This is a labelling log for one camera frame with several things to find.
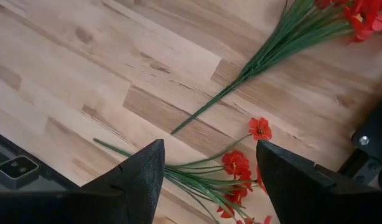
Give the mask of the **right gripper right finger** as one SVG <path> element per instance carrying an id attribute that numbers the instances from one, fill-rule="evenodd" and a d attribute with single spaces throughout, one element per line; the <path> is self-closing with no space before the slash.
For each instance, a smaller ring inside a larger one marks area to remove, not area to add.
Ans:
<path id="1" fill-rule="evenodd" d="M 263 184 L 281 223 L 376 223 L 376 190 L 269 141 L 258 141 Z"/>

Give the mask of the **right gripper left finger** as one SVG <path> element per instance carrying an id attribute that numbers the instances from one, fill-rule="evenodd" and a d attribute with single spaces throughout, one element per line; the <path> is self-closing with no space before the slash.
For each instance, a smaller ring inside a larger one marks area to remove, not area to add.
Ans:
<path id="1" fill-rule="evenodd" d="M 165 167 L 163 139 L 156 139 L 125 161 L 81 187 L 91 193 L 81 223 L 150 224 Z"/>

